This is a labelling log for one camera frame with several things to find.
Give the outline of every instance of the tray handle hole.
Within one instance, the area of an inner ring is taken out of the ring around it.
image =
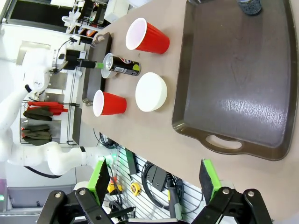
[[[214,146],[226,149],[239,149],[242,147],[242,143],[238,141],[226,141],[218,138],[216,135],[207,136],[206,141]]]

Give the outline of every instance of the brown tray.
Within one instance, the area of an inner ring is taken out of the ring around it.
[[[277,161],[297,110],[297,40],[289,0],[261,3],[248,16],[236,0],[187,2],[172,125],[214,152]],[[242,146],[220,147],[209,135]]]

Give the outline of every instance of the speckled cup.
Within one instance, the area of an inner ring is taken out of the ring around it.
[[[247,15],[256,15],[262,10],[260,0],[237,0],[242,11]]]

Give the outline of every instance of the tray handle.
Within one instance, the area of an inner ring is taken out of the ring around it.
[[[219,138],[221,140],[239,142],[239,143],[241,143],[241,146],[239,148],[225,148],[225,147],[216,146],[207,140],[207,138],[212,135],[216,136],[217,138]],[[201,138],[200,142],[208,149],[211,149],[212,151],[222,153],[222,154],[239,154],[242,151],[243,145],[244,145],[243,141],[233,139],[230,137],[226,137],[223,135],[216,135],[216,134],[208,134],[204,138]]]

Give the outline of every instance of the white box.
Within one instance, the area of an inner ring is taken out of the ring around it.
[[[113,23],[117,19],[128,14],[129,5],[127,0],[110,0],[107,5],[104,19]]]

